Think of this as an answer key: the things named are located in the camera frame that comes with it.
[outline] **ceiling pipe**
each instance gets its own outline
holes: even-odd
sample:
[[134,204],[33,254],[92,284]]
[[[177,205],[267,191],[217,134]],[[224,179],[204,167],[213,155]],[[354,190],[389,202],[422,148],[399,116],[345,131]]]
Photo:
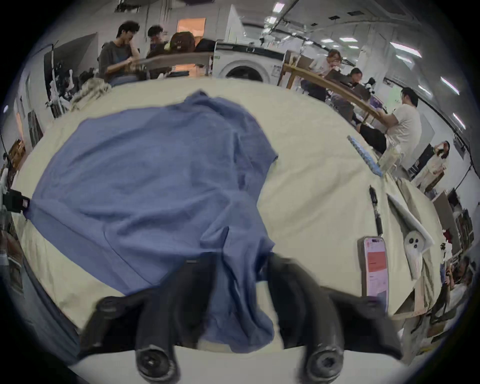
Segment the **ceiling pipe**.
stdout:
[[297,3],[299,2],[300,0],[294,0],[293,3],[291,3],[291,5],[287,8],[287,10],[285,12],[282,13],[282,15],[278,18],[277,22],[273,25],[272,27],[272,31],[275,31],[275,29],[277,28],[278,24],[280,24],[280,22],[283,20],[283,18],[287,15],[288,12],[290,12],[293,7],[295,7],[295,5],[297,5]]
[[407,21],[391,21],[391,20],[358,20],[358,21],[346,21],[344,23],[336,23],[330,24],[327,26],[322,26],[318,28],[314,28],[310,31],[310,33],[323,31],[324,29],[329,29],[338,26],[345,26],[345,25],[358,25],[358,24],[387,24],[392,26],[408,26],[408,27],[415,27],[415,29],[420,30],[421,25],[418,23],[412,23]]

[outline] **phone screen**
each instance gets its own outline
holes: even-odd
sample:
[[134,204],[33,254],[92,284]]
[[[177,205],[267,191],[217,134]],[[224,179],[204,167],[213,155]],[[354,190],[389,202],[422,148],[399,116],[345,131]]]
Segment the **phone screen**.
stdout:
[[367,277],[367,296],[375,296],[388,308],[388,265],[384,240],[366,238],[364,254]]

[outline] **black pants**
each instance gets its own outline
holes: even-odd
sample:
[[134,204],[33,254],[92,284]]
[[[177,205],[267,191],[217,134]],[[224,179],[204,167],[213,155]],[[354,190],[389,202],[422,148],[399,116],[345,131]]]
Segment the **black pants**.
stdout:
[[368,125],[362,124],[360,126],[360,134],[375,151],[383,154],[385,149],[387,149],[387,139],[378,129],[370,128]]
[[311,96],[317,100],[325,102],[327,96],[327,90],[320,87],[317,84],[309,82],[308,80],[302,80],[300,82],[302,89],[308,92],[308,96]]

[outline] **laptop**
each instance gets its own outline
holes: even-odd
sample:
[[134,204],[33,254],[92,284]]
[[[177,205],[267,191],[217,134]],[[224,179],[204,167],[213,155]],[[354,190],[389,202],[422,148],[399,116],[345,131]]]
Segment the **laptop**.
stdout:
[[329,73],[326,74],[325,80],[341,83],[343,85],[346,85],[347,87],[352,86],[352,79],[349,76],[346,76],[334,69],[332,69]]
[[357,84],[352,88],[353,93],[360,97],[364,101],[368,101],[371,97],[370,91],[362,84]]

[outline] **table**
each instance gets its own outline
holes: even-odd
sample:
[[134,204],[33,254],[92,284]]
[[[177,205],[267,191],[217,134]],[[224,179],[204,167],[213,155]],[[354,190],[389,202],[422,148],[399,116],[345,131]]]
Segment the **table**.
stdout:
[[382,118],[382,115],[373,108],[370,104],[366,103],[362,99],[360,99],[358,96],[347,90],[345,87],[338,83],[334,83],[330,80],[326,80],[325,78],[312,73],[310,71],[307,71],[305,69],[295,67],[293,65],[289,64],[284,64],[283,65],[283,72],[290,72],[291,76],[288,80],[287,83],[287,89],[292,88],[293,81],[296,76],[299,76],[305,80],[308,80],[314,84],[317,84],[323,88],[330,89],[334,91],[335,93],[339,94],[342,96],[344,99],[348,100],[351,103],[354,103],[355,105],[359,106],[362,110],[366,112],[365,118],[363,119],[363,122],[367,120],[367,118],[372,115],[375,119],[377,119],[380,123],[386,126],[386,123],[384,119]]
[[[272,165],[258,201],[258,210],[274,251],[296,259],[319,284],[361,296],[358,239],[376,235],[369,186],[378,195],[390,281],[389,309],[394,314],[415,282],[403,248],[400,223],[386,193],[400,191],[391,177],[374,175],[347,136],[364,139],[327,104],[286,89],[236,79],[179,78],[124,84],[82,110],[54,121],[19,171],[13,188],[31,197],[50,159],[80,122],[128,108],[181,102],[198,89],[211,97],[241,104],[258,121],[278,160]],[[119,292],[95,279],[63,256],[30,221],[14,217],[25,256],[54,303],[82,327],[92,305]],[[268,287],[258,283],[259,307],[276,321]],[[281,341],[275,345],[281,348]]]

